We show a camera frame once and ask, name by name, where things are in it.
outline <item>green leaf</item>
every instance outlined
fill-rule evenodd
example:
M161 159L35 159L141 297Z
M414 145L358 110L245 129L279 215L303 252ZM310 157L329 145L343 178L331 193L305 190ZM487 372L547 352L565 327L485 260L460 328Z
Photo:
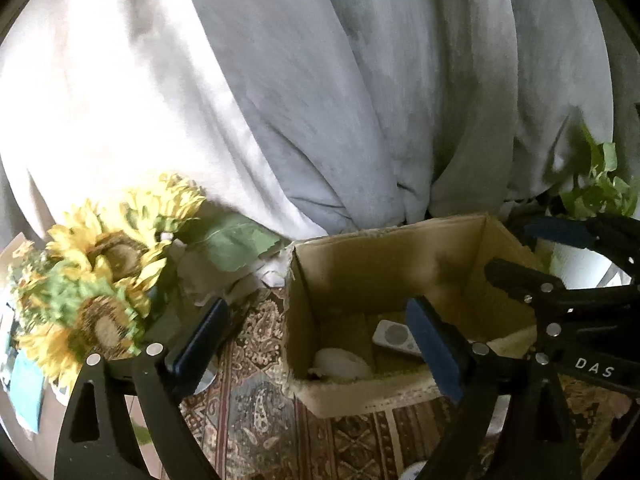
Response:
M125 303L127 301L127 289L123 286L118 286L116 288L116 298Z
M636 206L638 206L638 194L633 193L628 197L626 203L623 202L622 214L624 216L632 216L636 212Z
M136 424L131 421L131 425L133 426L133 433L136 435L136 440L138 441L139 446L145 446L146 444L151 444L153 441L151 439L151 433L149 430L139 424Z
M604 171L604 154L600 147L596 144L596 141L591 137L591 133L586 124L582 124L582 134L587 140L589 149L591 151L591 174L596 176Z
M618 176L614 177L613 179L613 187L616 188L617 192L620 193L620 195L624 195L631 190L631 186Z
M560 199L562 200L562 205L569 213L569 216L575 217L575 201L582 193L582 190L579 187L572 189L571 191L561 193Z
M253 263L280 240L268 229L238 213L190 222L178 237L188 245L188 250L203 254L226 272Z
M618 156L616 155L616 143L604 142L602 145L604 158L604 171L616 171L618 168Z
M176 233L178 232L186 220L180 220L173 216L159 215L154 221L154 228L161 233Z
M606 173L601 173L598 175L595 181L595 186L597 189L601 190L604 197L609 200L619 200L622 198L622 193L620 193L616 186L614 186L613 182L607 176Z
M138 212L135 209L128 208L126 215L127 223L134 229L138 228Z
M596 216L595 212L584 204L584 200L579 196L574 202L574 217L578 219L591 218Z

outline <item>cardboard box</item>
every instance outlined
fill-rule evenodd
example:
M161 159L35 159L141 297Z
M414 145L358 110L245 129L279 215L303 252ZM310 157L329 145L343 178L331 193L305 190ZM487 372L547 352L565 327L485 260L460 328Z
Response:
M290 391L322 418L434 399L440 393L419 358L374 346L381 319L404 322L404 306L425 295L444 321L498 354L521 357L536 338L533 310L493 288L494 257L539 268L535 256L486 215L433 219L297 243L287 276L284 366ZM374 370L370 380L309 380L316 351L343 348Z

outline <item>flower bouquet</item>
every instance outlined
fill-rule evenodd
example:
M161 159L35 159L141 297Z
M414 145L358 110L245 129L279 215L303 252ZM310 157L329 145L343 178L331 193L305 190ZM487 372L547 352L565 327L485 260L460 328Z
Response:
M17 345L49 381L70 392L92 352L109 359L140 352L150 291L167 267L174 238L216 254L222 270L250 263L277 242L237 214L197 218L205 199L188 180L162 174L117 200L87 200L65 214L64 223L48 231L44 250L25 242L15 251L9 275L20 324ZM220 266L216 249L233 260L228 268Z

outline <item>green plant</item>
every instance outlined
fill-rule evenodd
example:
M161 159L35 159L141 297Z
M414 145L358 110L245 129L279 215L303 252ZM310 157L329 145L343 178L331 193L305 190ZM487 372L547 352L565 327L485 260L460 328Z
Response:
M146 446L146 444L151 444L153 442L151 439L151 433L149 433L147 428L136 424L133 419L131 419L131 425L133 426L133 433L136 436L139 446Z
M576 175L575 187L560 194L568 215L576 219L590 218L597 213L631 216L638 204L638 181L628 184L618 176L612 179L611 173L618 168L615 142L596 144L585 125L582 132L591 152L591 169L581 186Z

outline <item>blue paper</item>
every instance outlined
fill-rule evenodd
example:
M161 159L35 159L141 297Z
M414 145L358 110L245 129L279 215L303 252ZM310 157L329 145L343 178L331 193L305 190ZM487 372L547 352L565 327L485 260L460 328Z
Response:
M40 409L42 408L42 388L44 375L38 365L27 359L23 351L15 359L14 371L9 384L9 399L15 414L27 429L38 433L40 429Z

